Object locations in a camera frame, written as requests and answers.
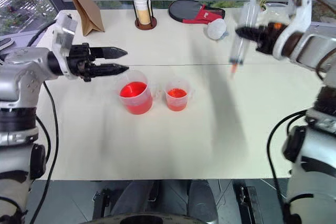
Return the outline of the crumpled white plastic bag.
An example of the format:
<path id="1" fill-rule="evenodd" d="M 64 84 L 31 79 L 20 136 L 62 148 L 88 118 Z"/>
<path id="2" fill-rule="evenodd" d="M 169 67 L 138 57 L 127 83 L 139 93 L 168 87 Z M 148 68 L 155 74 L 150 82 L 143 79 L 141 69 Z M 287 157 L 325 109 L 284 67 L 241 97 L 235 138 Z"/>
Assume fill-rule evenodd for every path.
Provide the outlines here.
<path id="1" fill-rule="evenodd" d="M 207 25 L 206 34 L 212 40 L 221 40 L 229 35 L 224 19 L 218 18 Z"/>

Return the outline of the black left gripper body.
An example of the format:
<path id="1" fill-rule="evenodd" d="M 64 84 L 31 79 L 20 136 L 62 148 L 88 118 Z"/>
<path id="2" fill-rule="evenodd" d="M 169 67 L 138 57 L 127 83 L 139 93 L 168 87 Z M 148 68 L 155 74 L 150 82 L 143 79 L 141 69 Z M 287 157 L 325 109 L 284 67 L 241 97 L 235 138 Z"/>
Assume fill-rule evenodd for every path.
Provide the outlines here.
<path id="1" fill-rule="evenodd" d="M 84 82 L 90 82 L 92 79 L 90 69 L 95 60 L 96 58 L 91 54 L 89 44 L 84 42 L 71 46 L 67 63 L 73 75 L 80 77 Z"/>

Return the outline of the dark grey rounded shape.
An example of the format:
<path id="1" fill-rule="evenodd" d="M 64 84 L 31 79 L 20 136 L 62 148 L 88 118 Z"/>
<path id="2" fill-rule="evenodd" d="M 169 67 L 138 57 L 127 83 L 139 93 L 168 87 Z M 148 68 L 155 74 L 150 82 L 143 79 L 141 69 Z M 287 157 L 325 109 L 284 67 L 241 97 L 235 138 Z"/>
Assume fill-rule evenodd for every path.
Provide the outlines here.
<path id="1" fill-rule="evenodd" d="M 188 189 L 187 215 L 207 224 L 218 224 L 218 212 L 207 180 L 191 180 Z"/>

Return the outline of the small clear measuring cup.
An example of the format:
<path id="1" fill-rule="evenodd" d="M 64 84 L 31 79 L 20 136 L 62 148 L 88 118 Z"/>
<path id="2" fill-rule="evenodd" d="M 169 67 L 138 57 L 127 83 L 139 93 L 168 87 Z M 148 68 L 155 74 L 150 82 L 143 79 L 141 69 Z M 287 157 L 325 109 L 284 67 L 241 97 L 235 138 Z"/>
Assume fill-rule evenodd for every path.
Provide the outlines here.
<path id="1" fill-rule="evenodd" d="M 184 78 L 175 77 L 164 86 L 167 107 L 174 112 L 183 111 L 193 98 L 195 90 Z"/>

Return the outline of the brown paper bag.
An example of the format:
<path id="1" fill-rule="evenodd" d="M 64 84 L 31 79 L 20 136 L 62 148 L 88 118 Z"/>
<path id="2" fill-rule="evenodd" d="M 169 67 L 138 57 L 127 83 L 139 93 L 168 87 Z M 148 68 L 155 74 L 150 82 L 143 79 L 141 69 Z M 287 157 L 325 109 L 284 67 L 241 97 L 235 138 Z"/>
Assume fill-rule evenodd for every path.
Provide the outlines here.
<path id="1" fill-rule="evenodd" d="M 93 0 L 72 0 L 79 13 L 83 36 L 92 31 L 105 32 L 100 8 Z"/>

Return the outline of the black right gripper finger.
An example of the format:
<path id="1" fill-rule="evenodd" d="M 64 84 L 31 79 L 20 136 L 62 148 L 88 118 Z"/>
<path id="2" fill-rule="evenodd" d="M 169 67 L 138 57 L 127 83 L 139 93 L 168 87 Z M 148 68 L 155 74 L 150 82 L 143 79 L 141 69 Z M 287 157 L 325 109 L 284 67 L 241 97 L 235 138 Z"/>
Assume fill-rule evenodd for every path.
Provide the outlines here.
<path id="1" fill-rule="evenodd" d="M 262 40 L 263 40 L 263 35 L 262 34 L 243 34 L 242 37 L 244 39 L 254 41 L 258 44 L 261 44 Z"/>
<path id="2" fill-rule="evenodd" d="M 239 37 L 259 37 L 264 31 L 263 26 L 258 27 L 247 27 L 241 26 L 235 29 L 236 34 Z"/>

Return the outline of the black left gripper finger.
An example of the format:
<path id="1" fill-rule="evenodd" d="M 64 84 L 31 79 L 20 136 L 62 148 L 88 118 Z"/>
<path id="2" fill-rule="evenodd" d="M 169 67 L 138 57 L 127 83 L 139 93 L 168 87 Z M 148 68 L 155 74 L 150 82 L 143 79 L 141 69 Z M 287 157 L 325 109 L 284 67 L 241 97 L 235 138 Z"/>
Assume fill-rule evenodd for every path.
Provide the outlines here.
<path id="1" fill-rule="evenodd" d="M 127 51 L 117 47 L 90 47 L 90 60 L 118 59 L 128 54 Z"/>
<path id="2" fill-rule="evenodd" d="M 116 76 L 129 70 L 128 66 L 123 66 L 115 63 L 102 64 L 99 66 L 91 66 L 91 77 L 105 77 L 105 76 Z"/>

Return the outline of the black white flat object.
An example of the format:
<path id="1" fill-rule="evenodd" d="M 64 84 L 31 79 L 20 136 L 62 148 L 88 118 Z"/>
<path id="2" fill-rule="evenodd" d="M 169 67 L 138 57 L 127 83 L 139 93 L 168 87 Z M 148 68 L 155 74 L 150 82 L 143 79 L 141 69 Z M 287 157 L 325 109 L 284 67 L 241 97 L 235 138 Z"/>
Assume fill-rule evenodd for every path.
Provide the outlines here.
<path id="1" fill-rule="evenodd" d="M 0 39 L 0 51 L 11 46 L 14 43 L 12 38 Z"/>

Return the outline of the clear plastic syringe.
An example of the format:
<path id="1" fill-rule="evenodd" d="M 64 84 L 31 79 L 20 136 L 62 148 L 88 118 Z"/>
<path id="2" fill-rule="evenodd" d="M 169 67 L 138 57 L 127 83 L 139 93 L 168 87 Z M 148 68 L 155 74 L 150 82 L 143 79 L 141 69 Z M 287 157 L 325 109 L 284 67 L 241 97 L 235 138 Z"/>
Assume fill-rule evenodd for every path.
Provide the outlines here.
<path id="1" fill-rule="evenodd" d="M 260 11 L 260 6 L 258 0 L 249 0 L 245 3 L 241 11 L 239 21 L 237 24 L 238 28 L 241 27 L 253 27 L 257 21 L 257 17 Z M 235 35 L 235 39 L 230 52 L 229 62 L 232 64 L 231 77 L 236 73 L 237 67 L 244 63 L 244 58 L 249 47 L 249 40 Z"/>

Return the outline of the cup stack in black holder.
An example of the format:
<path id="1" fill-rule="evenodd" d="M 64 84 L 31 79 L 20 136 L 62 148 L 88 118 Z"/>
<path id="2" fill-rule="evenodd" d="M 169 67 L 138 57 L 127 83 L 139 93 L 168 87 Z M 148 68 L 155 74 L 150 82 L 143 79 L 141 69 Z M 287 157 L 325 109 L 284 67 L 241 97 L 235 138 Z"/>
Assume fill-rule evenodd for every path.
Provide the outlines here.
<path id="1" fill-rule="evenodd" d="M 151 30 L 151 29 L 155 28 L 156 25 L 157 25 L 157 20 L 154 17 L 152 1 L 147 0 L 147 4 L 148 4 L 148 8 L 149 8 L 149 14 L 150 14 L 150 23 L 147 24 L 147 25 L 142 25 L 139 22 L 138 15 L 137 15 L 133 0 L 132 0 L 132 4 L 133 4 L 133 9 L 134 9 L 134 14 L 135 14 L 135 26 L 140 30 Z"/>

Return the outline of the black metal bracket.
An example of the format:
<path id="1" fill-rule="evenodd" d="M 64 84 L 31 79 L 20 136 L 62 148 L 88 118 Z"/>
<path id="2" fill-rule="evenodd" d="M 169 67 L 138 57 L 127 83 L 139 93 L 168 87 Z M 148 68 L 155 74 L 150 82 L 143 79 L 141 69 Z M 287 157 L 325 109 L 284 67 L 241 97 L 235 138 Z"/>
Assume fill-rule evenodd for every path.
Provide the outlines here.
<path id="1" fill-rule="evenodd" d="M 110 193 L 109 189 L 103 189 L 102 191 L 97 191 L 92 198 L 94 202 L 92 219 L 100 219 L 104 217 L 105 209 L 110 204 Z"/>
<path id="2" fill-rule="evenodd" d="M 256 224 L 252 204 L 255 197 L 255 187 L 246 186 L 242 180 L 233 180 L 233 190 L 242 224 Z"/>

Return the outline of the large clear measuring cup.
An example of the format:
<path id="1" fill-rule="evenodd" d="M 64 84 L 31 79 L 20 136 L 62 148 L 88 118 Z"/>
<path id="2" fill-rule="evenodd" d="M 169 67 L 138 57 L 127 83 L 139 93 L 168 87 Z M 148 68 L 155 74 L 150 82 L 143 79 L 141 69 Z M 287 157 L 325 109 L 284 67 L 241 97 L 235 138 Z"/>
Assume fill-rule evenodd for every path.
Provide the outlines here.
<path id="1" fill-rule="evenodd" d="M 121 104 L 135 115 L 147 113 L 159 93 L 157 83 L 138 70 L 127 70 L 116 80 L 115 90 Z"/>

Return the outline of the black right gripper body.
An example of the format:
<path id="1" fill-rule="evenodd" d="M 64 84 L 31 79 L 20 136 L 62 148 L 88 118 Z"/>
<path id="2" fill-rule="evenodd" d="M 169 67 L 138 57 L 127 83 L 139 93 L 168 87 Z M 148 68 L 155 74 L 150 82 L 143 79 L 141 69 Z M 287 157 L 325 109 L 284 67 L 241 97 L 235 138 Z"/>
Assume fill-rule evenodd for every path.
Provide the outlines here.
<path id="1" fill-rule="evenodd" d="M 272 54 L 275 43 L 281 33 L 288 27 L 284 23 L 268 23 L 267 26 L 260 25 L 257 29 L 259 32 L 257 39 L 256 51 L 263 54 Z"/>

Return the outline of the white paper cup stack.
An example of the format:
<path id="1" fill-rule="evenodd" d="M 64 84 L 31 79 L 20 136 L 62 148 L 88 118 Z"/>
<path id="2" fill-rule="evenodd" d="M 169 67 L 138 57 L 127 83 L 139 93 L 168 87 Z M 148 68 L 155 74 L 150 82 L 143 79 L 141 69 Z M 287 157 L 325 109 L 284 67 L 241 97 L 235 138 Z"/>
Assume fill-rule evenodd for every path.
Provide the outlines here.
<path id="1" fill-rule="evenodd" d="M 150 14 L 147 0 L 133 0 L 138 15 L 139 22 L 142 25 L 150 23 Z"/>

